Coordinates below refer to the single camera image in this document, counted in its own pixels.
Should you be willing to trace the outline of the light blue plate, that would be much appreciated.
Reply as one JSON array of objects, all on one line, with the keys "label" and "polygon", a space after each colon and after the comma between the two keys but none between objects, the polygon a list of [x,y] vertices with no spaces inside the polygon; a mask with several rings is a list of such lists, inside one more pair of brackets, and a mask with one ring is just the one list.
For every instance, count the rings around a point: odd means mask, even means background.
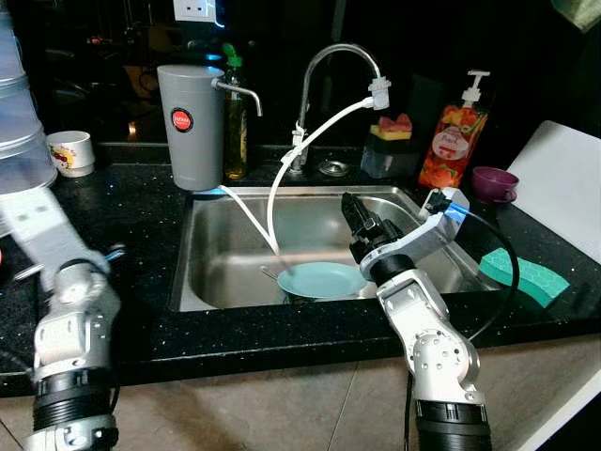
[{"label": "light blue plate", "polygon": [[276,284],[289,303],[361,298],[369,283],[355,266],[334,262],[308,262],[275,275]]}]

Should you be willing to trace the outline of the dark sponge holder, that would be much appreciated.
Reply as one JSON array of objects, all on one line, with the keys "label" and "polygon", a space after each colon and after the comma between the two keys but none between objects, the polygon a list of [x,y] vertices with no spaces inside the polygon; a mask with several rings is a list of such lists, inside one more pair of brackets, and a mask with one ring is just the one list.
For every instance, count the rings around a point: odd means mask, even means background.
[{"label": "dark sponge holder", "polygon": [[412,180],[424,155],[411,139],[366,138],[360,169],[370,178]]}]

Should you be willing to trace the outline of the red yellow sponge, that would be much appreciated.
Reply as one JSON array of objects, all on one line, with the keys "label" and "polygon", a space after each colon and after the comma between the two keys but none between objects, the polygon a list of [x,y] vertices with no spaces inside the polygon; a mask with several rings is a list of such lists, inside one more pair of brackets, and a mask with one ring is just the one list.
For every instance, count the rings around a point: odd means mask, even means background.
[{"label": "red yellow sponge", "polygon": [[379,117],[377,125],[372,126],[372,134],[383,141],[398,141],[412,137],[413,124],[407,113],[396,117]]}]

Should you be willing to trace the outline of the white filter outlet tube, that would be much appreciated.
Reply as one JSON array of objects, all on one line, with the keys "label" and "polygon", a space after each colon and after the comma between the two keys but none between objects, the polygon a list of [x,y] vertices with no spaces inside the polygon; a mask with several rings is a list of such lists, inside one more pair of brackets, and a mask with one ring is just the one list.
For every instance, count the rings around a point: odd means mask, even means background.
[{"label": "white filter outlet tube", "polygon": [[231,197],[233,201],[235,201],[236,205],[240,207],[241,211],[243,211],[244,215],[246,216],[246,218],[248,218],[249,222],[254,225],[254,229],[256,229],[256,231],[259,233],[259,236],[263,238],[263,241],[265,241],[266,244],[270,247],[270,250],[273,252],[273,254],[275,254],[278,257],[280,255],[280,252],[278,243],[276,243],[275,238],[271,236],[271,234],[267,231],[265,227],[261,225],[261,223],[258,222],[256,216],[254,216],[253,212],[249,210],[249,207],[246,206],[246,203],[243,201],[243,199],[241,199],[239,194],[233,193],[231,189],[227,188],[227,186],[224,185],[219,185],[218,189],[220,190],[220,192],[227,194],[228,197]]}]

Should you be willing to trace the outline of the orange dish soap pump bottle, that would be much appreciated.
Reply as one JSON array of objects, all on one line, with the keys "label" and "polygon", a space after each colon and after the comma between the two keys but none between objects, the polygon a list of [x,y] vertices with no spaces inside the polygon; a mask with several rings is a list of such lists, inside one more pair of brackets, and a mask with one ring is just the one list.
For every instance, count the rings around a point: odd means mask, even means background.
[{"label": "orange dish soap pump bottle", "polygon": [[468,71],[473,81],[463,91],[462,103],[448,104],[439,113],[437,128],[418,172],[418,185],[430,189],[459,188],[488,117],[488,112],[481,111],[477,103],[482,96],[482,79],[489,74]]}]

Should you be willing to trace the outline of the white faucet adapter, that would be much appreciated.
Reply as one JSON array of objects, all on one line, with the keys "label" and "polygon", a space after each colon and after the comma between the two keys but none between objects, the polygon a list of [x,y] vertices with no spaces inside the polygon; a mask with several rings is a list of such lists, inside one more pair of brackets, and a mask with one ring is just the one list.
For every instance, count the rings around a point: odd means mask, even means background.
[{"label": "white faucet adapter", "polygon": [[390,90],[391,82],[386,77],[379,76],[375,77],[372,82],[369,83],[369,93],[372,94],[372,108],[381,111],[381,109],[387,109],[390,107],[390,96],[388,96],[388,90]]}]

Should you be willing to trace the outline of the stainless steel sink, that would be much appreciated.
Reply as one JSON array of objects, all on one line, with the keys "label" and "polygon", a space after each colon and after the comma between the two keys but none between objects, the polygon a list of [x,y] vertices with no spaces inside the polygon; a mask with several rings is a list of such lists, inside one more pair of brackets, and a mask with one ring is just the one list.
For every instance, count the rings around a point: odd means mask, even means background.
[{"label": "stainless steel sink", "polygon": [[352,265],[351,232],[340,210],[349,192],[404,232],[418,226],[420,203],[395,186],[284,186],[276,194],[275,255],[235,199],[198,194],[183,229],[172,308],[176,312],[278,305],[287,302],[269,275],[301,263]]}]

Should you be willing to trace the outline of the purple cup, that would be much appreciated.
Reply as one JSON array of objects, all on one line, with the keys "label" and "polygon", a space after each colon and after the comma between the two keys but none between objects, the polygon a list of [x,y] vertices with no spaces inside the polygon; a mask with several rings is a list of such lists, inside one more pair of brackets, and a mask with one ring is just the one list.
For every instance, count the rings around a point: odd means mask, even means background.
[{"label": "purple cup", "polygon": [[516,199],[520,179],[505,169],[478,166],[472,169],[472,192],[480,202],[511,203]]}]

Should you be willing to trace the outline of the oil bottle with green cap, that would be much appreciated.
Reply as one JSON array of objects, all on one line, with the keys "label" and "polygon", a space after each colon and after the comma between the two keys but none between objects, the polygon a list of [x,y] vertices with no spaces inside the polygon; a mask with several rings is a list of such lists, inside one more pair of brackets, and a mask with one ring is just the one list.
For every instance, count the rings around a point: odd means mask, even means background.
[{"label": "oil bottle with green cap", "polygon": [[[232,43],[223,44],[226,70],[222,82],[241,87],[243,59]],[[223,171],[228,180],[244,178],[246,173],[246,106],[245,96],[236,91],[224,91],[224,147]]]}]

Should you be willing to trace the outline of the green sponge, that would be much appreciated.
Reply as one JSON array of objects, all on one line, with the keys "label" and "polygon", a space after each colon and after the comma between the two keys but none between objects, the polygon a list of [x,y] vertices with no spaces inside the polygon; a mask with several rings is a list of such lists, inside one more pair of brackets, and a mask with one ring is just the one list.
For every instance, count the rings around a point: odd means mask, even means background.
[{"label": "green sponge", "polygon": [[[519,269],[519,291],[532,297],[538,305],[549,306],[550,302],[568,289],[566,280],[549,268],[523,258],[516,261]],[[503,287],[510,287],[514,280],[514,267],[512,267],[510,254],[503,248],[485,254],[478,262],[478,270],[494,282],[502,284]]]}]

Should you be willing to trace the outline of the grey water filter canister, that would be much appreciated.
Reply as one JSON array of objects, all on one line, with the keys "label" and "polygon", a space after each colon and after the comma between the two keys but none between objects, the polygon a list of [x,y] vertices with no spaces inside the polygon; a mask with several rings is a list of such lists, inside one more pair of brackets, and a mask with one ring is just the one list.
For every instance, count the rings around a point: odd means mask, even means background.
[{"label": "grey water filter canister", "polygon": [[169,163],[176,186],[185,192],[210,192],[223,181],[225,91],[249,96],[261,115],[258,94],[223,80],[214,66],[166,64],[156,69],[162,94]]}]

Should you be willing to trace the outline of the white cutting board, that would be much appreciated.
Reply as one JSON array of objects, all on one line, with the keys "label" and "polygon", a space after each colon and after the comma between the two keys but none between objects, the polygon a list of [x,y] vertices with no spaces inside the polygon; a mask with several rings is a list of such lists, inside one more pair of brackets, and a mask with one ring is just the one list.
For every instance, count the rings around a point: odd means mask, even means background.
[{"label": "white cutting board", "polygon": [[601,139],[546,120],[508,166],[515,205],[596,263],[601,262]]}]

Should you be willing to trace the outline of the white printed cup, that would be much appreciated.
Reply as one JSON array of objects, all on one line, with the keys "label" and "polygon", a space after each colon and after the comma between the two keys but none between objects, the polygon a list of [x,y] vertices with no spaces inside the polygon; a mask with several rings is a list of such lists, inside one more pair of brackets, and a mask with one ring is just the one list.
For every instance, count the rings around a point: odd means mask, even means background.
[{"label": "white printed cup", "polygon": [[48,134],[46,138],[57,172],[61,176],[80,178],[94,172],[96,156],[89,133],[55,132]]}]

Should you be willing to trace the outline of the olive green hanging cloth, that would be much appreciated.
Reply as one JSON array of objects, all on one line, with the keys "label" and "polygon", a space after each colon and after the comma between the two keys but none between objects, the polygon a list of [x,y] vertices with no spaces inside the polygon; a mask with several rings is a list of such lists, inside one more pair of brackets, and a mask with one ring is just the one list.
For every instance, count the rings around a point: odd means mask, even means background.
[{"label": "olive green hanging cloth", "polygon": [[601,19],[601,0],[550,0],[550,4],[582,33],[588,33]]}]

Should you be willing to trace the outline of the white wall socket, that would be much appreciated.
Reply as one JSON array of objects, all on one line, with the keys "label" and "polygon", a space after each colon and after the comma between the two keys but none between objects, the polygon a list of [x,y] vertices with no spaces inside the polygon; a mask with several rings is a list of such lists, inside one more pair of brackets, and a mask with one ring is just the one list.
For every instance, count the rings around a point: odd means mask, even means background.
[{"label": "white wall socket", "polygon": [[172,0],[177,21],[216,24],[216,0]]}]

